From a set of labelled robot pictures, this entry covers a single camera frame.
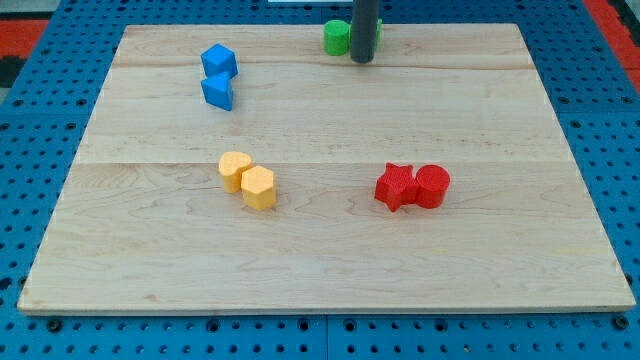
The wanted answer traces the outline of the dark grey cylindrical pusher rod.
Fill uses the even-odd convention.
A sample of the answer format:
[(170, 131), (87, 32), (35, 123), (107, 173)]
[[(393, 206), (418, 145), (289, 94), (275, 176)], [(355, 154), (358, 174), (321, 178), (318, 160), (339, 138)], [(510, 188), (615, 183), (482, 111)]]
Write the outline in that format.
[(350, 29), (350, 58), (366, 64), (374, 59), (377, 44), (379, 0), (354, 0)]

